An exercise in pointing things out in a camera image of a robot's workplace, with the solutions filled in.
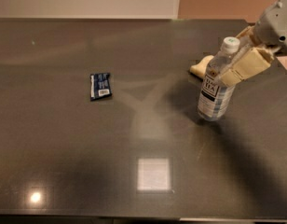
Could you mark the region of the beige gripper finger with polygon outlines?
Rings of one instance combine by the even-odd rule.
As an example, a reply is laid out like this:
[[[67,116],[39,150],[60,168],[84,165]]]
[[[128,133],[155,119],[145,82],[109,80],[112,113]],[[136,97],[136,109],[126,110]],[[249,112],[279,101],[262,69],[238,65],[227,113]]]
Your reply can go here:
[[[273,61],[274,54],[271,49],[245,46],[221,65],[218,85],[233,87],[267,70]]]
[[[236,35],[236,38],[240,41],[241,47],[244,47],[246,45],[253,46],[254,45],[253,27],[247,26]]]

